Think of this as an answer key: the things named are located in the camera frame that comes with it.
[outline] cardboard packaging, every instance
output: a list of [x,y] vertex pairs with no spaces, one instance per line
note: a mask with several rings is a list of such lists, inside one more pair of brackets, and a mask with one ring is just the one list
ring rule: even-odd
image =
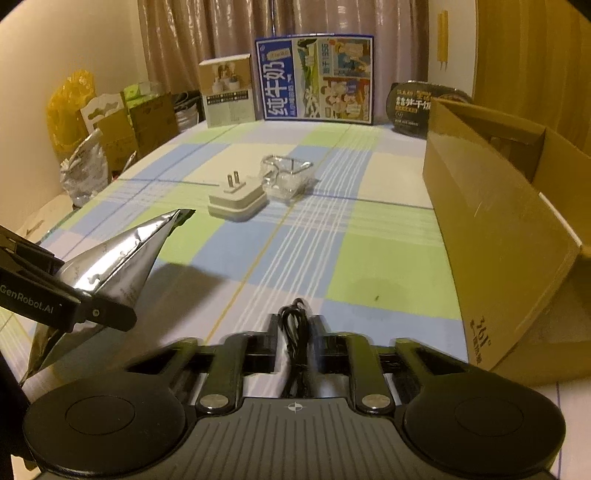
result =
[[199,83],[209,128],[256,120],[249,53],[203,60]]
[[178,135],[170,93],[148,100],[129,109],[140,158]]
[[470,362],[529,385],[591,375],[591,158],[533,122],[436,100],[423,177]]
[[118,174],[131,154],[138,149],[134,129],[127,118],[127,110],[117,110],[99,120],[96,126],[103,132],[100,144],[107,157],[109,170]]
[[178,135],[177,119],[174,116],[171,95],[161,95],[134,106],[128,112],[117,110],[96,123],[103,135],[103,147],[109,169],[118,174],[134,151],[138,158],[165,144]]

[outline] yellow plastic bag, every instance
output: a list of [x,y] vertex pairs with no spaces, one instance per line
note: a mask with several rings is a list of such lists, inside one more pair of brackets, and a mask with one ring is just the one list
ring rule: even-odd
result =
[[47,129],[59,162],[70,158],[88,136],[80,108],[96,96],[95,78],[76,70],[51,96],[47,104]]

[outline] silver plastic bag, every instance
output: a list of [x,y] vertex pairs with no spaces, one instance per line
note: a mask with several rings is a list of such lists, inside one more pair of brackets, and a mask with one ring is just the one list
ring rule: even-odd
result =
[[60,183],[72,202],[82,207],[109,184],[109,166],[100,146],[102,132],[94,130],[60,165]]

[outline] black cable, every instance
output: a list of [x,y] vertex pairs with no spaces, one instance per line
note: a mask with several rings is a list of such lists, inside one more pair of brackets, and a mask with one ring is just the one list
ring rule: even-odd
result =
[[285,337],[289,361],[289,372],[281,398],[307,398],[310,395],[310,385],[306,375],[310,322],[304,300],[295,299],[291,305],[281,307],[278,316],[279,328]]

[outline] black round package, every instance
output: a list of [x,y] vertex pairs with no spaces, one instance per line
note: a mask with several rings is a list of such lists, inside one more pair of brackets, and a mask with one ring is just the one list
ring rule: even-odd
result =
[[394,131],[427,138],[432,98],[472,103],[469,95],[455,88],[415,81],[393,83],[386,100],[386,113]]

